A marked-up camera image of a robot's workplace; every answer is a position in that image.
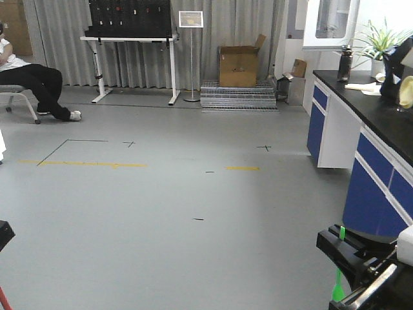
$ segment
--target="trash can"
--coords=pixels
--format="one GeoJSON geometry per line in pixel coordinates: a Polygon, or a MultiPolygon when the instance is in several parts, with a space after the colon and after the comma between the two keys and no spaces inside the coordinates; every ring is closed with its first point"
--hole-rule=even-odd
{"type": "Polygon", "coordinates": [[[303,105],[305,78],[283,73],[277,80],[276,99],[285,101],[288,105],[303,105]]]}

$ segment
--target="black object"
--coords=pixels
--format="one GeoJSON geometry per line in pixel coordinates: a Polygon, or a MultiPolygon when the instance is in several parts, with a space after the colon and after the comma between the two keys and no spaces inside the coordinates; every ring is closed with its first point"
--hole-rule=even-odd
{"type": "Polygon", "coordinates": [[[403,58],[413,47],[413,36],[405,40],[400,46],[393,46],[383,54],[385,63],[386,79],[380,88],[380,94],[384,97],[396,100],[399,95],[401,78],[405,66],[401,64],[403,58]]]}
{"type": "Polygon", "coordinates": [[[0,251],[15,236],[13,229],[6,221],[0,221],[0,251]]]}
{"type": "Polygon", "coordinates": [[[337,80],[347,82],[350,77],[351,65],[353,63],[353,51],[350,45],[341,47],[340,65],[338,68],[337,80]]]}
{"type": "Polygon", "coordinates": [[[318,233],[317,247],[339,267],[352,292],[328,310],[413,309],[413,267],[399,262],[397,240],[369,236],[333,225],[318,233]]]}
{"type": "Polygon", "coordinates": [[[170,0],[89,0],[88,37],[172,37],[170,0]]]}

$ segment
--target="black bottle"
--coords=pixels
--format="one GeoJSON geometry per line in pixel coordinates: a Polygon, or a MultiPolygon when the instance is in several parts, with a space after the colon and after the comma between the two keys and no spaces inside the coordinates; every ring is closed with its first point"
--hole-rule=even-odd
{"type": "Polygon", "coordinates": [[[353,51],[350,45],[341,47],[340,66],[338,68],[337,80],[347,82],[350,77],[351,65],[353,62],[353,51]]]}

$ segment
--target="black pants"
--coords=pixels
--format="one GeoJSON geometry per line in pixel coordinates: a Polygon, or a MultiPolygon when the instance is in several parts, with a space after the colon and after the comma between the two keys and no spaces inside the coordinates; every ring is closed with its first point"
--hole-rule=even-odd
{"type": "Polygon", "coordinates": [[[62,73],[54,68],[38,64],[0,72],[0,85],[21,85],[33,92],[39,101],[39,112],[50,112],[55,118],[69,120],[70,111],[63,108],[57,100],[62,91],[62,73]]]}

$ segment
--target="black countertop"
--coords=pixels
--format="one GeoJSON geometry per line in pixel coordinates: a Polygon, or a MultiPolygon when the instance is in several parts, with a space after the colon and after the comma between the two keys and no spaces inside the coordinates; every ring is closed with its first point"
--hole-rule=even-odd
{"type": "MultiPolygon", "coordinates": [[[[398,112],[395,100],[367,96],[345,89],[337,81],[337,70],[315,70],[314,75],[333,90],[375,134],[413,166],[413,110],[398,112]]],[[[375,80],[369,71],[352,71],[348,83],[367,84],[375,80]]]]}

